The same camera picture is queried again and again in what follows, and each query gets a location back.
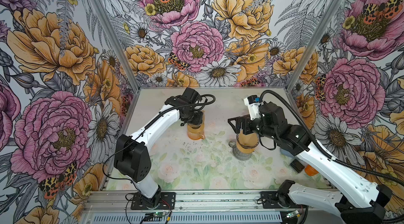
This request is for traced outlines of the orange glass carafe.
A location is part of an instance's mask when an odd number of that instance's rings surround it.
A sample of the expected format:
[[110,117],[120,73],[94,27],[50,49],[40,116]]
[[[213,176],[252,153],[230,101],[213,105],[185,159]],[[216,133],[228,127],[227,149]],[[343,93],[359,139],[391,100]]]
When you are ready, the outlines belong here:
[[198,132],[193,132],[193,131],[187,131],[187,135],[191,140],[202,140],[205,139],[205,133],[204,131],[198,131]]

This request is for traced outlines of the clear grey glass carafe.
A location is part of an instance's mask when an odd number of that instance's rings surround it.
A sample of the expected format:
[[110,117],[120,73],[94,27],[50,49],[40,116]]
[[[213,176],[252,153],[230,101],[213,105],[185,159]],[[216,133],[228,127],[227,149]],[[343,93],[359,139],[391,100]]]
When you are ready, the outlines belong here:
[[240,161],[247,161],[252,156],[252,153],[243,153],[240,150],[238,150],[236,142],[234,141],[229,142],[229,146],[232,149],[233,156]]

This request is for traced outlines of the green glass dripper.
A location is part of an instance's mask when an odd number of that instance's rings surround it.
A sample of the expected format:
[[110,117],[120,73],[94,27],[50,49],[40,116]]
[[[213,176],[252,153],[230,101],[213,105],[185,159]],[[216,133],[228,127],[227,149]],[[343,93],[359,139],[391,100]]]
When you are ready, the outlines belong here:
[[199,124],[199,125],[195,125],[195,124],[187,124],[187,127],[188,128],[190,128],[190,129],[192,129],[192,130],[202,130],[202,129],[204,129],[204,127],[205,127],[205,124],[204,123],[201,123],[201,124]]

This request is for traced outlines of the wooden ring holder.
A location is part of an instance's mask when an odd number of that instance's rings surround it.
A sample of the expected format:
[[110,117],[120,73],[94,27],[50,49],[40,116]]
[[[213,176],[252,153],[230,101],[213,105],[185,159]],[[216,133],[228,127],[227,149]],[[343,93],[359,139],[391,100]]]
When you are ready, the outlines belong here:
[[251,148],[250,146],[248,148],[243,148],[241,145],[237,144],[236,148],[238,151],[244,154],[251,154],[255,151],[255,148]]
[[200,126],[188,125],[187,130],[190,133],[204,133],[204,125]]

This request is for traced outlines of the wooden ring holder front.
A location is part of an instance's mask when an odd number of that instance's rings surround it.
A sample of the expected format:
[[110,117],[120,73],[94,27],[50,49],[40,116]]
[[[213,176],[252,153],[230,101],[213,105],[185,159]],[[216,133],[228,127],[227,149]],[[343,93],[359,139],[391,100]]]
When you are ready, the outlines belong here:
[[238,151],[244,154],[251,154],[255,151],[255,148],[251,148],[250,146],[248,148],[243,148],[241,145],[237,144],[236,148]]

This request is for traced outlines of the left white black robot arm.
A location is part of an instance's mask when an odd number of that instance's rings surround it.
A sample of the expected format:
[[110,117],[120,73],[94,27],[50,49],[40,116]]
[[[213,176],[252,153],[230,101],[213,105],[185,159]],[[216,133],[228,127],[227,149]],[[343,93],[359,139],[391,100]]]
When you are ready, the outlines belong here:
[[182,95],[169,97],[158,113],[141,129],[131,135],[122,135],[116,142],[114,168],[128,178],[141,196],[151,200],[159,196],[161,187],[150,170],[150,152],[163,133],[174,123],[201,126],[202,95],[187,87]]

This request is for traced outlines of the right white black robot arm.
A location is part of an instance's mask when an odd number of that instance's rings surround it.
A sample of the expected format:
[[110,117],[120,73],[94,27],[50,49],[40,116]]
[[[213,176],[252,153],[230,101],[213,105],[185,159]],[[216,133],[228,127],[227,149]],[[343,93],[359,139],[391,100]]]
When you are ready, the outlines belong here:
[[312,166],[337,189],[314,189],[285,180],[277,191],[281,206],[314,207],[340,217],[346,224],[386,223],[385,206],[392,195],[388,187],[367,181],[353,169],[338,164],[323,146],[316,147],[318,142],[311,140],[301,125],[289,124],[283,109],[276,104],[254,100],[246,105],[248,115],[228,120],[236,134],[273,139],[280,149]]

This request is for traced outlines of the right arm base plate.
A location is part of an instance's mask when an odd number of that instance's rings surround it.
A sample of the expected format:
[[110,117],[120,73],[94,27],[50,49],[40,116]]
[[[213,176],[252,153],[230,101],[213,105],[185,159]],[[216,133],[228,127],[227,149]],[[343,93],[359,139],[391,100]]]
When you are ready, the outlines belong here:
[[290,208],[291,203],[287,195],[276,191],[262,191],[257,204],[263,205],[264,209]]

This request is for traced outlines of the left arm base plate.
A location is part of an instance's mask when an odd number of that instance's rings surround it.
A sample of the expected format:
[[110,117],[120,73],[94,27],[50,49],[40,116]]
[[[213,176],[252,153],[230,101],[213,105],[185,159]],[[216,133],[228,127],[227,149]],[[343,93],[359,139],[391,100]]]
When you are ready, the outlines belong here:
[[131,210],[174,210],[176,201],[175,192],[160,192],[149,199],[140,192],[133,195]]

